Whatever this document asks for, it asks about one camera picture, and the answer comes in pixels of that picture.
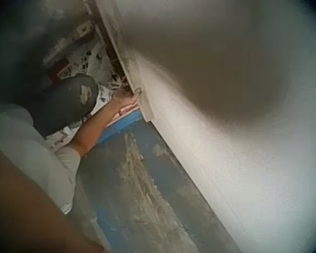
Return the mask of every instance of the concrete floor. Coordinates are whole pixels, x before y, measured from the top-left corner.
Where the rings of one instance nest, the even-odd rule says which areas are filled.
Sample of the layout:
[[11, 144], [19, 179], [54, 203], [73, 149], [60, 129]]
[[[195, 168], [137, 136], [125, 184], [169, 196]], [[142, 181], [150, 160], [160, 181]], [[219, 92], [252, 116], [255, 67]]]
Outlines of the concrete floor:
[[112, 253], [239, 252], [154, 126], [143, 120], [82, 161], [70, 217]]

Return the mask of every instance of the paint stain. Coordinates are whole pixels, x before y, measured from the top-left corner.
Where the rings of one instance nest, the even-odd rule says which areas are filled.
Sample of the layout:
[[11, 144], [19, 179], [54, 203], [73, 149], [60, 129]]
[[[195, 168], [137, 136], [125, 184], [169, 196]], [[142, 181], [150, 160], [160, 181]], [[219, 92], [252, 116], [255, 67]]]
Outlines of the paint stain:
[[82, 104], [86, 104], [91, 97], [92, 92], [89, 86], [82, 85], [81, 86], [81, 94], [80, 94], [80, 100]]
[[132, 224], [129, 227], [130, 234], [133, 238], [147, 238], [137, 242], [139, 248], [143, 252], [199, 253], [173, 209], [148, 175], [134, 139], [126, 134], [125, 143], [126, 160], [120, 173], [123, 181], [121, 190], [128, 204]]

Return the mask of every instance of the white t-shirt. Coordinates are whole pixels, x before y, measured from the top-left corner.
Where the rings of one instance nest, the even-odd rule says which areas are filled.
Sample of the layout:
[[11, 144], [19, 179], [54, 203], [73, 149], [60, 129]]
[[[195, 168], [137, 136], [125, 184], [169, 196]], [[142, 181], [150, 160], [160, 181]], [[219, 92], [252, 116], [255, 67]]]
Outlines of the white t-shirt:
[[0, 150], [65, 214], [71, 210], [81, 160], [75, 150], [63, 147], [52, 153], [31, 115], [17, 105], [0, 105]]

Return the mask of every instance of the floor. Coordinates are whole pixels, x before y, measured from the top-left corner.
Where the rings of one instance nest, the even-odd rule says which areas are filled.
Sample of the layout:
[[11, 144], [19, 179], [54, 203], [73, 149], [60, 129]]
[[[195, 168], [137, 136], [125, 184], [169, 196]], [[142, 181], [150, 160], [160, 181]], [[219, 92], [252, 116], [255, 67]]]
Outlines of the floor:
[[138, 120], [81, 162], [70, 217], [112, 253], [239, 252], [155, 127]]

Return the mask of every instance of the hand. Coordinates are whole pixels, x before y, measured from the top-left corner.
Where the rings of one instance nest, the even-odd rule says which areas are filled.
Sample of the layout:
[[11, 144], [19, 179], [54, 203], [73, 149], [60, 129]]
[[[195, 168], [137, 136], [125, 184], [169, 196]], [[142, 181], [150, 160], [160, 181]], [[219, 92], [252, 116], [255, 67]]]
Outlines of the hand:
[[134, 104], [142, 93], [142, 89], [138, 88], [132, 95], [131, 92], [125, 91], [124, 89], [118, 89], [114, 92], [110, 103], [120, 110], [128, 105]]

